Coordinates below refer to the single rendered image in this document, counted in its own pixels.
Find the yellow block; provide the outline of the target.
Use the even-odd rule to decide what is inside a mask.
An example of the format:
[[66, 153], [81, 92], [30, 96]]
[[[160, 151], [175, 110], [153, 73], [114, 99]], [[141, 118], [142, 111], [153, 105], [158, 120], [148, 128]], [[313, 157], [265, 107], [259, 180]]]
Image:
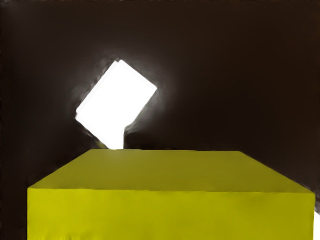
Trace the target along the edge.
[[27, 240], [313, 240], [314, 206], [239, 151], [91, 149], [27, 189]]

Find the white block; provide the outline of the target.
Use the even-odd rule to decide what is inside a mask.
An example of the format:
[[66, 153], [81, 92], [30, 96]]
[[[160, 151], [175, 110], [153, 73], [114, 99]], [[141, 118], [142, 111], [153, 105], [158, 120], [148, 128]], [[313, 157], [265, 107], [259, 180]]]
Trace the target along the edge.
[[157, 87], [125, 61], [114, 61], [76, 109], [75, 119], [112, 150]]

